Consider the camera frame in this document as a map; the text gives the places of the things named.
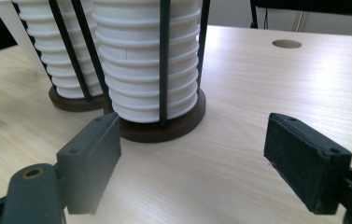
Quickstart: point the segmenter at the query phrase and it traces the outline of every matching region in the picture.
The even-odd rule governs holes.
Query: round wooden base
[[[66,99],[60,96],[53,87],[49,90],[49,98],[54,106],[69,112],[92,111],[103,108],[105,104],[103,95],[95,96],[89,102],[84,99]]]
[[[113,112],[112,107],[105,107],[105,113]],[[192,131],[201,122],[205,112],[205,95],[199,90],[199,98],[195,107],[187,114],[169,119],[165,128],[159,122],[135,123],[120,119],[120,136],[134,142],[159,143],[181,137]]]

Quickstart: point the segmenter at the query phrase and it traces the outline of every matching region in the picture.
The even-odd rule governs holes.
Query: black metal rod
[[[59,9],[57,0],[49,0],[49,5],[57,27],[59,28],[60,35],[62,36],[65,48],[67,49],[68,56],[70,57],[71,64],[73,65],[74,71],[76,72],[77,80],[79,82],[80,88],[82,89],[85,101],[90,101],[92,96],[89,93],[88,85],[86,84],[85,77],[83,76],[82,69],[80,68],[79,61],[77,60],[77,55],[71,42],[70,35],[68,34],[67,28],[65,26],[62,12]]]
[[[88,21],[86,20],[82,4],[80,3],[80,0],[72,0],[72,4],[73,4],[74,10],[77,14],[77,21],[78,21],[80,29],[82,31],[83,38],[85,39],[86,46],[88,47],[89,54],[91,55],[94,70],[96,72],[101,89],[103,91],[104,100],[106,102],[106,105],[110,106],[112,101],[111,101],[111,98],[109,98],[108,87],[106,85],[103,67],[100,64],[100,59],[97,54],[96,47],[94,45],[91,30],[89,28]]]
[[[208,14],[210,11],[210,0],[203,0],[202,2],[202,17],[201,17],[201,24],[200,28],[201,31],[199,33],[199,50],[198,50],[198,78],[197,78],[197,83],[198,83],[198,93],[201,85],[201,79],[202,79],[202,70],[203,70],[203,60],[204,60],[204,48],[205,48],[205,38],[207,35],[207,24],[208,24]]]
[[[12,5],[13,5],[13,7],[15,8],[15,10],[16,10],[16,12],[18,13],[18,16],[19,16],[20,13],[21,13],[21,10],[19,9],[19,5],[16,4],[16,3],[12,3]],[[28,34],[28,33],[27,33],[27,29],[28,29],[27,22],[26,22],[26,21],[23,21],[23,20],[21,19],[21,24],[23,25],[24,30],[26,31],[26,34]],[[37,54],[38,57],[39,57],[39,60],[41,61],[42,65],[43,65],[44,68],[45,68],[45,71],[47,72],[48,78],[49,78],[49,80],[50,80],[50,83],[51,83],[52,86],[53,86],[53,89],[56,90],[56,86],[53,84],[53,82],[52,82],[52,80],[51,80],[51,79],[52,79],[52,76],[48,73],[48,66],[47,66],[45,63],[43,63],[42,60],[41,60],[41,55],[42,55],[42,53],[41,53],[41,51],[39,51],[38,49],[35,48],[35,38],[34,38],[33,36],[31,36],[31,35],[28,35],[28,37],[29,37],[31,43],[33,44],[33,47],[34,47],[34,49],[35,49],[36,54]]]
[[[161,0],[160,16],[160,64],[159,64],[159,123],[161,129],[167,125],[167,91],[169,73],[171,0]]]

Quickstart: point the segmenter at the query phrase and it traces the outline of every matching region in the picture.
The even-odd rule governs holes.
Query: screw hole
[[[336,148],[330,148],[330,152],[335,154],[341,153],[341,151],[339,151],[339,149],[336,149]]]
[[[77,149],[77,148],[71,148],[71,149],[68,151],[68,153],[70,153],[70,154],[77,154],[77,153],[79,153],[79,149]]]
[[[34,179],[34,178],[39,177],[42,174],[44,174],[44,169],[39,167],[39,168],[34,168],[32,170],[25,172],[22,175],[22,178],[23,179]]]

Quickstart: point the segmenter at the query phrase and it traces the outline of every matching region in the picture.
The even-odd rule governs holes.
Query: white wall
[[[262,28],[265,9],[257,8],[257,13],[258,25]],[[296,11],[269,9],[269,29],[294,30],[299,15]],[[304,13],[303,19],[305,21],[301,27],[303,32],[352,35],[352,16]],[[249,27],[251,21],[249,0],[211,0],[209,24]]]

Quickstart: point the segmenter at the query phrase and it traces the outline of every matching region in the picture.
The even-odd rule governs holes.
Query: round hole in table
[[[275,40],[272,44],[283,49],[297,49],[302,46],[302,43],[298,41],[287,39]]]

